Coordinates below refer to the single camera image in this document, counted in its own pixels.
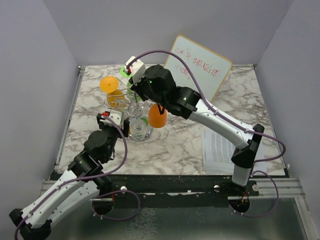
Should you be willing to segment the aluminium table edge rail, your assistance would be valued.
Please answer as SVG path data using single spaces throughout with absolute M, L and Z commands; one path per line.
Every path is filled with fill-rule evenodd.
M 145 141 L 126 137 L 123 143 L 118 170 L 130 163 L 137 165 L 134 154 L 150 158 L 162 145 L 154 128 Z M 228 207 L 148 208 L 138 203 L 134 208 L 103 208 L 89 199 L 68 215 L 81 213 L 84 204 L 91 204 L 94 216 L 107 220 L 106 224 L 92 221 L 76 227 L 77 240 L 217 240 L 220 234 L 231 234 L 237 240 L 276 240 L 281 234 L 290 240 L 313 239 L 311 231 L 298 227 L 293 214 L 282 205 L 285 199 L 304 198 L 298 179 L 274 178 L 260 170 L 249 181 L 256 182 L 253 189 L 258 195 L 242 196 L 240 202 L 231 200 Z

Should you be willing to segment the yellow framed whiteboard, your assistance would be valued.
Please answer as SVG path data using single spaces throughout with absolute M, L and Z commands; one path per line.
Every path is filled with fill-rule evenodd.
M 211 102 L 232 69 L 232 61 L 183 35 L 176 37 L 171 52 L 186 63 Z M 198 90 L 187 68 L 176 57 L 169 55 L 164 67 L 170 70 L 177 86 Z

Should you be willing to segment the orange wine glass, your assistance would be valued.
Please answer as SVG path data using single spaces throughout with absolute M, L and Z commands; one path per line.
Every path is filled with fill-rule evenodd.
M 124 93 L 118 89 L 119 79 L 115 76 L 105 76 L 100 80 L 99 88 L 106 93 L 104 104 L 109 109 L 115 109 L 115 97 L 125 97 Z
M 158 104 L 153 104 L 148 112 L 148 123 L 153 128 L 162 128 L 167 123 L 167 110 Z

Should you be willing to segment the black front mounting rail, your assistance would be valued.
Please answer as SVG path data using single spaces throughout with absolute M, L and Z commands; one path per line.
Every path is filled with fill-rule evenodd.
M 77 186 L 61 203 L 69 209 L 93 199 L 99 208 L 227 208 L 231 200 L 256 197 L 250 180 L 245 187 L 232 183 L 230 176 L 214 175 L 124 175 L 109 176 L 111 186 L 99 190 L 93 181 Z

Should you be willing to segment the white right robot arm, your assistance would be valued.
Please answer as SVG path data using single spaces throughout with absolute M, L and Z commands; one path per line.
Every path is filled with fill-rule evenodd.
M 242 123 L 228 114 L 214 109 L 213 105 L 197 91 L 177 86 L 171 72 L 157 64 L 131 66 L 131 90 L 143 101 L 158 105 L 157 110 L 167 110 L 172 115 L 199 123 L 229 140 L 235 150 L 231 157 L 234 164 L 229 189 L 240 196 L 248 189 L 248 180 L 265 128 Z

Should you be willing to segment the clear wine glass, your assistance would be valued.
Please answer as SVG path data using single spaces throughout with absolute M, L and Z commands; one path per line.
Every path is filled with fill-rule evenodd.
M 117 96 L 114 98 L 115 109 L 125 109 L 128 105 L 128 100 L 125 97 Z
M 150 134 L 148 109 L 144 106 L 131 106 L 129 114 L 129 137 L 136 142 L 144 141 Z

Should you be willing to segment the printed paper sheets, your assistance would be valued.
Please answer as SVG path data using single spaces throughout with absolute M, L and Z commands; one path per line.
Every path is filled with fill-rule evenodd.
M 223 136 L 205 128 L 201 136 L 203 170 L 207 175 L 232 175 L 235 146 Z

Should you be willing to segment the green wine glass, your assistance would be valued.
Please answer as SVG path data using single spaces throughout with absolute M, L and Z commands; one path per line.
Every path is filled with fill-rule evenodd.
M 125 72 L 125 67 L 122 66 L 120 68 L 120 75 L 121 78 L 118 80 L 119 84 L 120 84 L 120 89 L 124 90 L 124 93 L 126 94 L 126 96 L 130 99 L 132 99 L 133 97 L 136 96 L 136 94 L 131 90 L 131 86 L 132 84 L 129 82 L 130 78 L 132 77 L 131 74 L 127 74 Z

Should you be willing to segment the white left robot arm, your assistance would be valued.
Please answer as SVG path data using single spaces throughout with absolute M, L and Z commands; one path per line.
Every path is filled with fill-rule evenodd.
M 119 138 L 126 139 L 129 120 L 117 110 L 97 115 L 99 130 L 92 132 L 60 178 L 29 206 L 9 214 L 16 226 L 14 238 L 45 240 L 52 228 L 85 201 L 112 192 L 112 181 L 103 164 L 115 157 Z

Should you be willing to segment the chrome wine glass rack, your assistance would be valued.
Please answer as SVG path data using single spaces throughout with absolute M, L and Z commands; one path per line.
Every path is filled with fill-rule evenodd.
M 153 128 L 148 123 L 149 108 L 144 105 L 141 98 L 131 90 L 132 84 L 128 82 L 125 89 L 116 89 L 106 94 L 104 105 L 109 109 L 124 112 L 129 120 L 128 137 L 135 142 L 147 140 Z

